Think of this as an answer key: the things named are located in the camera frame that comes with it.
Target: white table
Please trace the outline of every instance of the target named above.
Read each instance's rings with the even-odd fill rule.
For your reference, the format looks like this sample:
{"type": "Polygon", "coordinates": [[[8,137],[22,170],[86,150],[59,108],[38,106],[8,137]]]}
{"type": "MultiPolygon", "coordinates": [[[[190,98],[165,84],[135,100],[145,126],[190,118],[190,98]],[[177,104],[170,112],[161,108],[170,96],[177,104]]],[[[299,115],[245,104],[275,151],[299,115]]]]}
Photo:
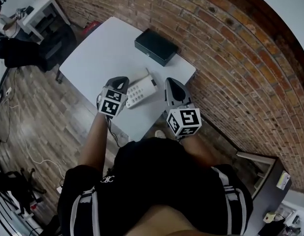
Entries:
{"type": "Polygon", "coordinates": [[[70,25],[69,20],[64,15],[62,10],[60,9],[59,5],[56,3],[55,0],[35,0],[31,6],[34,8],[34,10],[29,14],[26,15],[24,18],[22,18],[20,21],[22,24],[29,28],[36,36],[38,36],[41,40],[44,39],[44,37],[37,31],[37,29],[31,25],[31,22],[35,19],[35,17],[41,13],[44,9],[46,9],[50,4],[53,4],[59,15],[63,18],[66,24],[70,25]]]}
{"type": "Polygon", "coordinates": [[[165,80],[172,77],[185,84],[195,68],[175,55],[162,67],[134,46],[142,33],[137,28],[111,17],[88,36],[60,67],[64,76],[94,105],[107,80],[116,76],[132,77],[148,68],[158,92],[133,109],[124,110],[113,123],[135,141],[141,140],[167,107],[165,80]]]}

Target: person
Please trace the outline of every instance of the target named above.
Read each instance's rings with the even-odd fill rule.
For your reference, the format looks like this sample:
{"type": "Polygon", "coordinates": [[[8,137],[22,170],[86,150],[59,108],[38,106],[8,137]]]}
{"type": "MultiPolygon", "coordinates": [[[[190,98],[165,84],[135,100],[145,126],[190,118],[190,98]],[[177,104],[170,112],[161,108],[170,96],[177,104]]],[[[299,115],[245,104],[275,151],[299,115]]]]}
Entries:
{"type": "Polygon", "coordinates": [[[251,195],[230,165],[217,165],[197,134],[185,137],[181,144],[164,137],[129,142],[119,149],[113,168],[103,177],[107,132],[106,117],[98,113],[79,165],[65,175],[57,208],[64,236],[243,234],[253,209],[251,195]],[[228,186],[223,185],[222,175],[228,177],[228,186]],[[226,200],[230,185],[244,199],[239,202],[238,192],[233,191],[233,200],[226,200]],[[79,195],[90,198],[87,190],[97,192],[92,202],[98,214],[94,209],[89,212],[84,202],[73,208],[79,195]],[[98,234],[93,233],[96,220],[98,234]]]}
{"type": "Polygon", "coordinates": [[[28,34],[26,34],[24,30],[17,24],[17,20],[19,20],[20,17],[15,17],[12,19],[1,14],[1,6],[2,2],[0,0],[0,33],[7,38],[16,38],[21,41],[30,42],[28,34]]]}

